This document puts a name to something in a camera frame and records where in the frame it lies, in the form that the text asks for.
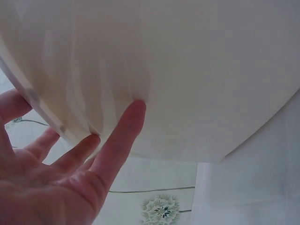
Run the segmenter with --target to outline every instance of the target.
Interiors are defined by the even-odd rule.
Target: floral tile pattern
[[[174,195],[160,194],[143,201],[142,225],[175,225],[180,219],[179,199]]]

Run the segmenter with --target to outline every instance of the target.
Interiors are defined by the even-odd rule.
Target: finger
[[[96,156],[93,156],[92,158],[90,158],[88,161],[86,161],[82,166],[80,166],[78,168],[78,170],[88,170],[91,165],[93,164],[94,160],[95,160]]]
[[[91,158],[83,167],[88,170],[79,170],[71,177],[56,181],[56,185],[69,188],[87,202],[94,210],[93,217],[98,214],[104,203],[109,188],[118,171],[126,161],[131,146],[140,133],[146,105],[142,101],[135,101],[123,113],[117,127],[95,158]]]
[[[42,162],[59,138],[60,136],[52,128],[48,128],[33,143],[26,146],[24,150],[30,152],[39,162]]]
[[[96,155],[90,171],[103,182],[108,191],[125,163],[132,144],[139,135],[145,118],[146,105],[143,101],[135,101],[123,113],[101,151]]]
[[[100,144],[100,138],[97,135],[90,135],[84,138],[78,145],[68,151],[56,162],[52,164],[58,167],[62,172],[73,172],[80,167],[87,157],[97,148]]]
[[[5,127],[2,122],[2,118],[0,117],[0,158],[1,163],[5,158],[14,157],[15,153],[10,143],[8,134],[5,130]]]
[[[9,90],[0,95],[0,116],[4,124],[25,115],[30,110],[31,106],[16,89]]]

